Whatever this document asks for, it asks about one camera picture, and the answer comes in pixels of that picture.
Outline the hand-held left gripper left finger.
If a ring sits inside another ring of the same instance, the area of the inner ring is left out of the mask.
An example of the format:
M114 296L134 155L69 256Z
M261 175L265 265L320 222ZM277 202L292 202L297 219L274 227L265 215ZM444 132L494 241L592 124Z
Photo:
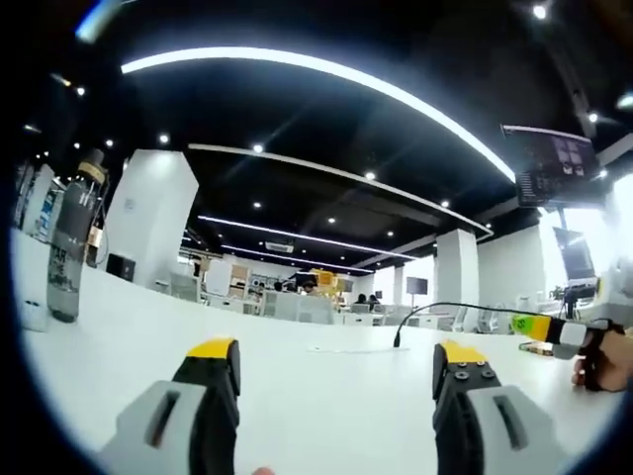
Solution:
M118 415L98 453L109 474L232 474L239 425L240 352L233 337L192 348Z

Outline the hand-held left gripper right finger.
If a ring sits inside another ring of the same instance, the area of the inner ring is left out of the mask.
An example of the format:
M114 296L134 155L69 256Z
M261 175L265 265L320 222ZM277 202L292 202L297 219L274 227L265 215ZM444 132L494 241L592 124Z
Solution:
M434 346L432 399L439 474L563 474L569 455L553 421L518 387L502 385L475 348Z

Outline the person's right hand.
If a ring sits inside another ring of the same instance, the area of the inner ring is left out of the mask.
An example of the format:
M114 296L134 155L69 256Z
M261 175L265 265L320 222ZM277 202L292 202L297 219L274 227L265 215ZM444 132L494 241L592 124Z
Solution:
M610 319L588 325L572 383L593 392L625 391L632 378L632 335Z

